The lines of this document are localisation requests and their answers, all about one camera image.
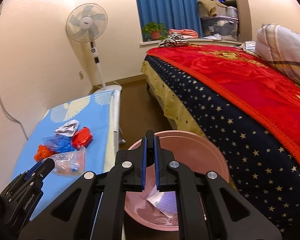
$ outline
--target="black cable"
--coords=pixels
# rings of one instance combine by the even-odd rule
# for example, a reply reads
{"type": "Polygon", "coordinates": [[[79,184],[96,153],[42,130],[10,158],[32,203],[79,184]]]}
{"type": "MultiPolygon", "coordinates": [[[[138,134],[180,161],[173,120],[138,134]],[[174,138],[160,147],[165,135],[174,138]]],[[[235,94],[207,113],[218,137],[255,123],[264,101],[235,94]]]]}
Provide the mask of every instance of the black cable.
{"type": "Polygon", "coordinates": [[[6,115],[6,117],[7,117],[10,121],[15,122],[15,123],[18,123],[18,124],[21,126],[21,129],[22,129],[22,131],[23,131],[23,134],[25,135],[26,139],[29,140],[29,138],[28,138],[28,136],[27,136],[27,133],[26,133],[26,130],[25,130],[25,128],[23,127],[22,123],[21,123],[19,120],[15,119],[13,116],[11,116],[11,114],[9,114],[9,113],[7,112],[7,110],[5,109],[5,107],[4,107],[4,105],[3,105],[3,102],[2,102],[2,99],[1,99],[1,96],[0,96],[0,106],[1,106],[1,109],[2,109],[3,113],[6,115]]]}

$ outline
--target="brown floor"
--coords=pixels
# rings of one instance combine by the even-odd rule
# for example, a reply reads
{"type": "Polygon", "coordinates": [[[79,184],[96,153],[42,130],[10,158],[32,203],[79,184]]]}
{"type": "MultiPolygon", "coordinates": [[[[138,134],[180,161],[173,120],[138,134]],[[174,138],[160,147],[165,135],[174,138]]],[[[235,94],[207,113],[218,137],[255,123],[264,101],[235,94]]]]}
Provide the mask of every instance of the brown floor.
{"type": "MultiPolygon", "coordinates": [[[[146,80],[122,85],[120,126],[126,143],[120,150],[128,149],[151,129],[154,132],[171,130],[159,103],[146,90],[146,80]]],[[[128,214],[124,215],[124,228],[127,240],[177,240],[178,232],[163,232],[147,228],[128,214]]]]}

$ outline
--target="blue package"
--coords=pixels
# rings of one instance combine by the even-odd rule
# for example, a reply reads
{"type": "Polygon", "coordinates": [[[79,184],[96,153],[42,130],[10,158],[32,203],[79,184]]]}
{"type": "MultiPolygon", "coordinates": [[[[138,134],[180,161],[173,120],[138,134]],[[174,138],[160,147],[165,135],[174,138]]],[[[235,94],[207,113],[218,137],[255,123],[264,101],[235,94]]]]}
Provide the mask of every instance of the blue package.
{"type": "Polygon", "coordinates": [[[54,136],[43,138],[42,140],[44,146],[48,147],[54,152],[66,153],[75,151],[71,144],[71,138],[65,135],[56,134],[54,136]]]}

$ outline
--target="red plastic bag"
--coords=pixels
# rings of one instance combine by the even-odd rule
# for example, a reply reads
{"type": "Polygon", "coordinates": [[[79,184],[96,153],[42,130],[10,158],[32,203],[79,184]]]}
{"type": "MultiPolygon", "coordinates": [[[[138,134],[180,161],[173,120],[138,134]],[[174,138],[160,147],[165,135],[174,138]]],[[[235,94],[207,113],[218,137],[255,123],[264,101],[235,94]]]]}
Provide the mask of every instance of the red plastic bag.
{"type": "Polygon", "coordinates": [[[52,156],[54,154],[56,154],[56,152],[53,152],[48,147],[40,144],[39,147],[38,147],[38,151],[34,156],[34,160],[36,162],[39,162],[42,159],[49,158],[50,156],[52,156]]]}
{"type": "Polygon", "coordinates": [[[87,147],[91,142],[92,135],[88,127],[83,127],[81,130],[77,131],[72,137],[72,146],[77,150],[80,150],[81,146],[87,147]]]}

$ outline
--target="pink plastic bucket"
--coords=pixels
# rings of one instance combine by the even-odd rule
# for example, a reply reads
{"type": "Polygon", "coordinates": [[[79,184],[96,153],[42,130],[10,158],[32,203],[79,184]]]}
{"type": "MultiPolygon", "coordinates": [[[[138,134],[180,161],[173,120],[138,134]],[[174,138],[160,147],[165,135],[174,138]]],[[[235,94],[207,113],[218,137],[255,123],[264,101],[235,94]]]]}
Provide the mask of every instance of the pink plastic bucket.
{"type": "MultiPolygon", "coordinates": [[[[192,171],[206,173],[214,170],[226,181],[229,181],[229,170],[221,152],[207,139],[186,131],[163,131],[155,133],[160,137],[160,145],[163,149],[173,152],[175,160],[186,164],[192,171]]],[[[132,145],[129,149],[138,148],[141,140],[132,145]]],[[[124,210],[135,221],[140,224],[161,230],[178,231],[178,218],[175,215],[172,219],[167,218],[146,198],[155,185],[154,165],[146,170],[146,187],[143,192],[127,192],[124,210]]]]}

